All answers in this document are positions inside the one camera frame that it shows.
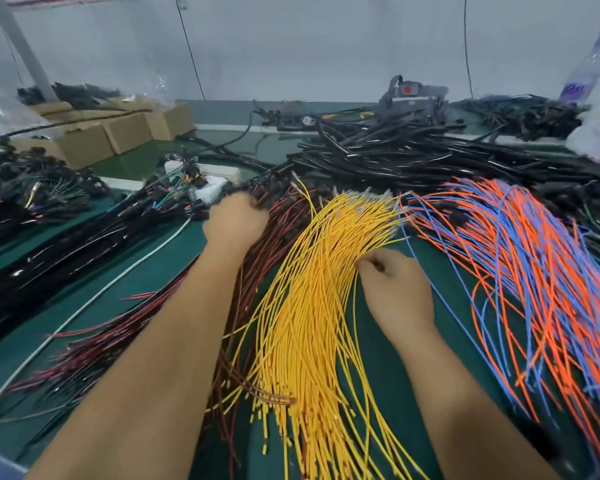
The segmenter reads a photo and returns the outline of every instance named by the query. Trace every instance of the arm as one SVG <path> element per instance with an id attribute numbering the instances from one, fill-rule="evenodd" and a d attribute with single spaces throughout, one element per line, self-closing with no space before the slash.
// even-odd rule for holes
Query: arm
<path id="1" fill-rule="evenodd" d="M 236 194 L 213 206 L 208 244 L 179 290 L 85 397 L 27 480 L 185 479 L 233 287 L 268 215 Z"/>
<path id="2" fill-rule="evenodd" d="M 369 309 L 407 369 L 445 478 L 559 478 L 438 333 L 431 287 L 416 260 L 379 249 L 358 270 Z"/>

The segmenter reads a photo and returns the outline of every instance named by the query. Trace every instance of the purple bottle label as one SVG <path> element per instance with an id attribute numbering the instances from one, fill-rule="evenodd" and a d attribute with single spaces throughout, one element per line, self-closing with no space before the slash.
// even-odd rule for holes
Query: purple bottle label
<path id="1" fill-rule="evenodd" d="M 562 93 L 560 94 L 560 101 L 584 101 L 587 99 L 587 97 L 589 97 L 589 94 L 595 85 L 595 80 L 588 80 L 585 82 L 570 82 L 562 90 Z"/>

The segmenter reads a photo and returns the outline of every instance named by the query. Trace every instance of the wall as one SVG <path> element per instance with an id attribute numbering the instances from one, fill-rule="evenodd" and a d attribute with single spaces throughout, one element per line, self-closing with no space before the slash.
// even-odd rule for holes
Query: wall
<path id="1" fill-rule="evenodd" d="M 20 9 L 50 80 L 170 98 L 373 101 L 392 75 L 470 95 L 464 0 L 111 0 Z M 600 29 L 600 0 L 467 0 L 473 88 L 557 96 Z M 31 81 L 0 30 L 0 88 Z"/>

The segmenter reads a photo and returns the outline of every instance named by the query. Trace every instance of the water bottle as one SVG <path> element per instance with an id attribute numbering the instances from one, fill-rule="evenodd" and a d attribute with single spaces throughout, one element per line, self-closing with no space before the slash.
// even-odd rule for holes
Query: water bottle
<path id="1" fill-rule="evenodd" d="M 560 101 L 576 104 L 586 103 L 591 91 L 600 78 L 600 35 L 587 57 L 576 66 L 564 89 L 560 94 Z"/>

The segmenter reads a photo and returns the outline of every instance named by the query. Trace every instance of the bundle of yellow wires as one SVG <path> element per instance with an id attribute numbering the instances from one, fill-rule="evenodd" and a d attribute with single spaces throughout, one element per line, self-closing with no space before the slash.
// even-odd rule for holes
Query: bundle of yellow wires
<path id="1" fill-rule="evenodd" d="M 249 379 L 288 401 L 254 399 L 253 409 L 264 421 L 263 453 L 267 416 L 275 415 L 286 479 L 289 448 L 309 479 L 384 478 L 370 457 L 372 443 L 394 476 L 411 479 L 416 471 L 426 478 L 378 411 L 362 364 L 355 310 L 352 331 L 345 320 L 355 262 L 391 242 L 397 225 L 389 195 L 341 194 L 319 212 L 314 209 L 254 313 L 256 356 Z M 362 384 L 361 397 L 354 381 Z M 364 419 L 364 428 L 356 427 L 356 416 Z"/>

